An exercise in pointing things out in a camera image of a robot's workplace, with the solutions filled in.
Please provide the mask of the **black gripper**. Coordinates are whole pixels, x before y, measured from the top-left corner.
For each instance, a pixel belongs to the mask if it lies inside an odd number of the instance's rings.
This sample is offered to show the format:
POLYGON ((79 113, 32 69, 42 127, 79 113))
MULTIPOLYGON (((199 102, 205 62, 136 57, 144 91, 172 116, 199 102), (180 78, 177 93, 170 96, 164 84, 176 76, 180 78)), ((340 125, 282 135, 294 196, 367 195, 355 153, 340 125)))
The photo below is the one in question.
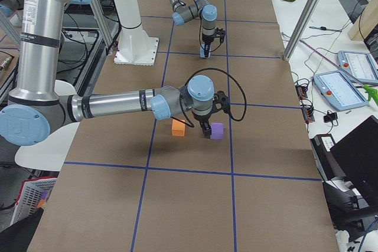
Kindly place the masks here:
POLYGON ((211 118, 211 115, 212 115, 211 111, 204 114, 204 113, 199 112, 197 110, 193 110, 192 114, 193 114, 193 117, 195 118, 195 120, 197 120, 200 123, 200 126, 201 126, 202 131, 203 131, 203 135, 206 138, 210 138, 211 126, 210 126, 209 119, 211 118))
POLYGON ((214 41, 214 35, 206 35, 202 34, 202 41, 203 41, 203 56, 209 57, 210 56, 210 46, 214 41))

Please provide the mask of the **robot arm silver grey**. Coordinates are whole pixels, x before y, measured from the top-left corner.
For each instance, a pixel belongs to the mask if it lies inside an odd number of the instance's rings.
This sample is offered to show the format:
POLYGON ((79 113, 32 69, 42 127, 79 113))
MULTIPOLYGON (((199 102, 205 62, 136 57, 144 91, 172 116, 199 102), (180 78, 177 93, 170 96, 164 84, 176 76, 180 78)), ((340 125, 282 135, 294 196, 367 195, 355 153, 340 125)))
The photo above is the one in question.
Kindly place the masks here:
MULTIPOLYGON (((216 34, 217 8, 209 0, 169 0, 176 25, 202 20, 204 51, 208 57, 216 34)), ((55 91, 58 52, 65 7, 71 0, 24 0, 17 83, 1 110, 1 136, 19 146, 47 139, 59 128, 83 119, 112 114, 152 111, 157 120, 189 110, 207 115, 213 107, 214 86, 207 76, 194 76, 180 88, 130 91, 111 95, 59 96, 55 91)), ((120 22, 115 63, 151 66, 158 38, 142 27, 137 0, 114 0, 120 22)))
POLYGON ((184 0, 170 0, 170 3, 175 25, 184 25, 193 19, 200 19, 200 57, 209 58, 211 43, 215 38, 219 38, 222 43, 225 35, 222 29, 216 28, 217 8, 209 0, 194 0, 192 5, 187 5, 184 0))

